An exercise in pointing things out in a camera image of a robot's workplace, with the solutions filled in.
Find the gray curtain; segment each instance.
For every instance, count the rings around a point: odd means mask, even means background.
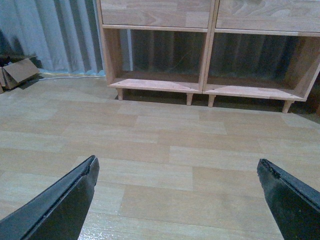
[[[103,70],[96,0],[0,0],[0,54],[35,55],[49,71]]]
[[[133,70],[199,74],[205,34],[133,30]],[[282,79],[298,41],[293,36],[216,33],[209,75]]]

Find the cardboard box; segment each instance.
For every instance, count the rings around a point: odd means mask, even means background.
[[[13,62],[12,64],[0,67],[0,85],[5,89],[13,89],[39,73],[38,68],[29,58],[17,60],[13,56],[11,61]]]

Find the open shelf compartment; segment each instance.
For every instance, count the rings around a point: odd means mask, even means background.
[[[285,100],[289,106],[294,101],[307,100],[320,71],[320,37],[234,33],[216,33],[214,37],[212,56],[215,59],[211,58],[209,76],[203,86],[203,93],[210,95],[210,107],[218,95]],[[243,45],[242,38],[249,44],[248,38],[260,38],[263,41],[259,46],[255,43],[259,39],[251,39],[250,46]],[[237,42],[234,49],[219,49],[221,41],[228,43],[230,39]],[[281,55],[277,52],[280,44],[286,45]],[[271,62],[259,60],[268,59],[266,55],[269,55]],[[230,65],[221,70],[224,68],[221,64],[228,59],[232,59]]]
[[[107,83],[117,88],[119,98],[122,89],[202,93],[200,68],[206,33],[127,32],[103,29]]]

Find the wood-grain flooring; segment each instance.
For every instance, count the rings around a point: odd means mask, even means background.
[[[100,172],[80,240],[282,240],[260,158],[320,190],[320,124],[304,116],[116,97],[104,77],[0,95],[0,218],[90,155]]]

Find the cabinet drawer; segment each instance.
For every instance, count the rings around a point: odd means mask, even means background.
[[[218,29],[320,32],[320,0],[220,0]]]
[[[109,25],[207,28],[212,0],[101,0]]]

